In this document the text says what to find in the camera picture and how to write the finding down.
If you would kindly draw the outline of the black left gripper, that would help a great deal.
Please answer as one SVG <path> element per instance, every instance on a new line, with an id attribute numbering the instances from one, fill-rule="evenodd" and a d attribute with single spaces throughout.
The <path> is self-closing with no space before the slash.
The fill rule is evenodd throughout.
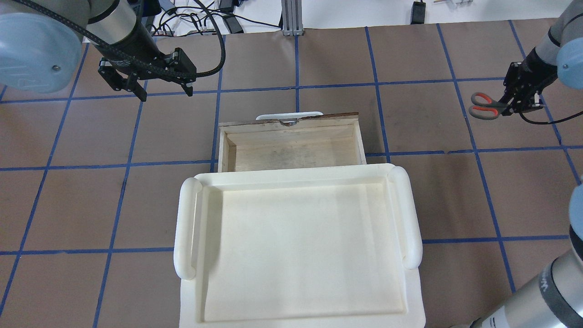
<path id="1" fill-rule="evenodd" d="M 146 102 L 147 92 L 140 85 L 139 80 L 162 79 L 181 86 L 187 96 L 193 96 L 195 79 L 168 76 L 170 72 L 189 75 L 197 73 L 194 63 L 179 47 L 170 54 L 159 53 L 139 59 L 142 65 L 123 59 L 102 46 L 98 46 L 97 50 L 102 54 L 98 74 L 114 91 L 129 91 L 141 102 Z"/>

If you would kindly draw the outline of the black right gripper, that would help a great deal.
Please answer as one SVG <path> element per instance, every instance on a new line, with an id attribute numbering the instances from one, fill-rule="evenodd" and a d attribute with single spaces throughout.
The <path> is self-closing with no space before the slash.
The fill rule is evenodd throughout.
<path id="1" fill-rule="evenodd" d="M 502 101 L 506 103 L 503 114 L 530 113 L 544 108 L 540 91 L 534 89 L 535 85 L 528 82 L 521 72 L 522 62 L 509 64 L 503 85 L 505 87 Z"/>

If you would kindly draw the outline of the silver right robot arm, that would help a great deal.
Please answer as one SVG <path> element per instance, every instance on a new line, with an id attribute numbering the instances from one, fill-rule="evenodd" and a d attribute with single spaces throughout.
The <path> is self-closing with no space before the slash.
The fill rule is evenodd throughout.
<path id="1" fill-rule="evenodd" d="M 527 113 L 542 109 L 543 90 L 559 80 L 567 87 L 582 89 L 582 2 L 573 0 L 547 34 L 521 62 L 510 64 L 504 79 L 503 96 L 495 101 L 483 92 L 471 96 L 468 111 L 481 120 L 517 114 L 529 124 L 545 125 L 530 120 Z M 558 201 L 566 205 L 569 247 L 552 260 L 529 282 L 494 309 L 477 318 L 470 328 L 580 328 L 582 326 L 582 187 L 558 191 L 550 185 L 557 174 L 550 169 L 537 169 L 546 174 L 543 195 L 546 204 Z"/>

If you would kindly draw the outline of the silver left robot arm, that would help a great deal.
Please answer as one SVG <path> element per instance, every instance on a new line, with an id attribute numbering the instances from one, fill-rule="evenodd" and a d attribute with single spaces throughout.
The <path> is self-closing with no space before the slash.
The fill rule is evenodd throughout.
<path id="1" fill-rule="evenodd" d="M 79 27 L 67 25 L 70 21 Z M 101 39 L 97 72 L 114 91 L 147 93 L 140 81 L 162 79 L 192 95 L 197 69 L 185 52 L 158 49 L 133 6 L 124 0 L 21 0 L 1 2 L 1 83 L 36 93 L 64 89 L 81 60 L 85 29 Z"/>

